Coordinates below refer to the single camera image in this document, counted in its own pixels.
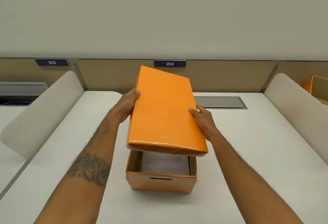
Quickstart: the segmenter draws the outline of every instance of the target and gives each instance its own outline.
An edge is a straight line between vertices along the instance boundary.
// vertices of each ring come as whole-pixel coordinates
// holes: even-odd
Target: forearm tattoo
[[[72,164],[66,175],[81,177],[88,182],[105,187],[110,170],[104,159],[94,154],[86,154]]]

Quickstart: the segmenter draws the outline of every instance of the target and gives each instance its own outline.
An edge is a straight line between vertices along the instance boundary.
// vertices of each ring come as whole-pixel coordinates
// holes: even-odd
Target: white tabletop
[[[304,223],[326,223],[328,166],[263,94],[195,95],[240,96],[248,110],[211,110],[217,127]],[[0,201],[3,223],[33,223],[119,97],[114,92],[84,93]],[[118,131],[97,223],[243,223],[209,143],[209,153],[197,159],[198,179],[191,194],[131,190],[125,180],[127,130],[128,120]]]
[[[0,106],[0,133],[25,106]],[[19,173],[26,159],[0,142],[0,199],[10,181]]]

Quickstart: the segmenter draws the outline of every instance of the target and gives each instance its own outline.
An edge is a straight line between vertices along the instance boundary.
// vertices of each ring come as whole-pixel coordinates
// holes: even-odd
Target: forearm
[[[95,223],[109,176],[119,122],[111,112],[57,185],[35,224]]]
[[[247,224],[302,223],[288,204],[237,154],[219,131],[210,141],[228,188]]]

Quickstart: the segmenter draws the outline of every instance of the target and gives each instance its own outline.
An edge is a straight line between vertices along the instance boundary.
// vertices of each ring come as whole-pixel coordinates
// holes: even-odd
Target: orange box
[[[141,173],[142,153],[131,150],[129,154],[125,174],[131,189],[191,193],[197,181],[196,157],[188,157],[190,176],[177,176]]]
[[[187,156],[208,153],[204,134],[189,108],[196,109],[186,77],[141,66],[130,117],[127,147]]]
[[[322,104],[328,106],[328,79],[313,75],[303,85],[303,88]]]

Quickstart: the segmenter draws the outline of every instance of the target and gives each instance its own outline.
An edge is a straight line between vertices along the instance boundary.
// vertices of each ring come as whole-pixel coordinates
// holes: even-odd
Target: orange box lid
[[[141,66],[127,147],[139,151],[204,156],[204,134],[189,108],[196,109],[186,77]]]

